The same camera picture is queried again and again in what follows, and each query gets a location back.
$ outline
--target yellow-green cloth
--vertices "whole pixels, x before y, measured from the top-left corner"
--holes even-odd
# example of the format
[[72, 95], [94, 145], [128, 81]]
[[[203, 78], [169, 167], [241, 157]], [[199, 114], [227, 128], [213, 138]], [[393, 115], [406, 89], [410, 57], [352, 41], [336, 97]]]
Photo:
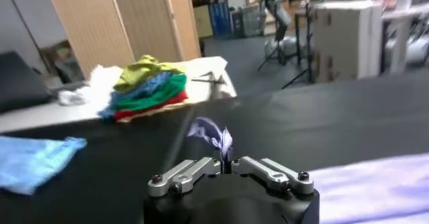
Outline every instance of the yellow-green cloth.
[[132, 91], [140, 83], [145, 82], [161, 71], [173, 74], [184, 73], [182, 69], [177, 68], [172, 63], [159, 63], [154, 57], [143, 55], [138, 62], [123, 69], [121, 78], [119, 78], [114, 89], [122, 93]]
[[168, 99], [175, 97], [178, 93], [185, 90], [186, 75], [179, 74], [171, 76], [168, 81], [161, 85], [152, 95], [142, 99], [125, 99], [119, 101], [113, 107], [115, 111], [128, 110], [137, 111], [153, 107], [160, 103], [166, 102]]

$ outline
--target black table surface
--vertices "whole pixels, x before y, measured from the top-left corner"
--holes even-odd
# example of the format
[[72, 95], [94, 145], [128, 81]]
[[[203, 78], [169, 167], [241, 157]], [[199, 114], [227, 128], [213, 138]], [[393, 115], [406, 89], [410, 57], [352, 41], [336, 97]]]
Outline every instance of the black table surface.
[[85, 121], [6, 133], [84, 137], [85, 149], [33, 196], [0, 191], [0, 223], [139, 223], [152, 174], [215, 153], [185, 138], [194, 117], [228, 127], [234, 156], [313, 170], [429, 151], [429, 72], [201, 103], [130, 124]]

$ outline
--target blue cloth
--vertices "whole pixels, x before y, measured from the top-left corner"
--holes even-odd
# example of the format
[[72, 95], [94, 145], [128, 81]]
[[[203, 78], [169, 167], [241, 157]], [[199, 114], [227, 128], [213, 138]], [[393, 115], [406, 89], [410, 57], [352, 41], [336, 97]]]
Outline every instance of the blue cloth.
[[54, 141], [0, 136], [0, 187], [31, 195], [85, 146], [85, 139], [74, 137]]
[[135, 89], [128, 93], [121, 93], [119, 91], [113, 91], [111, 93], [111, 101], [108, 107], [99, 112], [99, 115], [103, 119], [112, 119], [115, 114], [115, 104], [119, 101], [127, 99], [138, 99], [141, 97], [148, 97], [152, 95], [160, 86], [168, 81], [172, 76], [171, 72], [160, 72], [149, 80], [143, 82]]
[[429, 223], [429, 154], [337, 166], [310, 173], [321, 224]]
[[188, 137], [202, 138], [205, 142], [221, 151], [222, 158], [228, 157], [228, 151], [233, 144], [233, 138], [227, 128], [219, 129], [213, 120], [197, 117], [191, 124]]

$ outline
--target stack of folded clothes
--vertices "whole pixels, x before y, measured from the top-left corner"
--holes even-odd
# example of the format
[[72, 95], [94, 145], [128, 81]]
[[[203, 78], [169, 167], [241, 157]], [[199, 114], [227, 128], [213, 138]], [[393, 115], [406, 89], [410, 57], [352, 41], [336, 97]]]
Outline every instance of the stack of folded clothes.
[[145, 55], [123, 69], [111, 102], [100, 115], [103, 119], [131, 121], [137, 116], [173, 109], [188, 98], [185, 86], [183, 70]]

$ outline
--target cardboard box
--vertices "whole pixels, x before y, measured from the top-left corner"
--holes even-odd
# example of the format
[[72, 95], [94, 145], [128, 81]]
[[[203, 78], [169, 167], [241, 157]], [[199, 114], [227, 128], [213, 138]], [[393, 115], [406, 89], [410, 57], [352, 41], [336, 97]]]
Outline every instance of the cardboard box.
[[318, 82], [378, 76], [381, 12], [381, 4], [371, 0], [328, 2], [314, 7]]

